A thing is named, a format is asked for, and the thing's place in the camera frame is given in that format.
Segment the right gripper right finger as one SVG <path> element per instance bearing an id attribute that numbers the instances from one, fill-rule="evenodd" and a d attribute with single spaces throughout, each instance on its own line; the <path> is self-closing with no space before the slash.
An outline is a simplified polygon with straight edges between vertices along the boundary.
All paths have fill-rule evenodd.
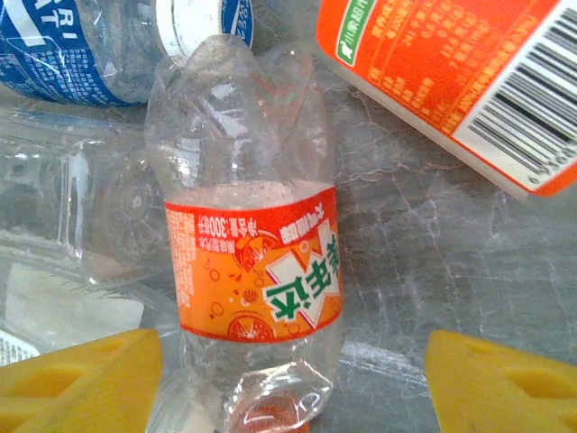
<path id="1" fill-rule="evenodd" d="M 436 330 L 425 375 L 442 432 L 574 432 L 576 367 Z"/>

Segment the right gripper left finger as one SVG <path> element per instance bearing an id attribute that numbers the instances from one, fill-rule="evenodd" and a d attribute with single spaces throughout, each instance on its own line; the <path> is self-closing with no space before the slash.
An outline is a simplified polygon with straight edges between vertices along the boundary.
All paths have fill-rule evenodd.
<path id="1" fill-rule="evenodd" d="M 162 367 L 154 329 L 9 364 L 1 369 L 1 430 L 143 432 Z"/>

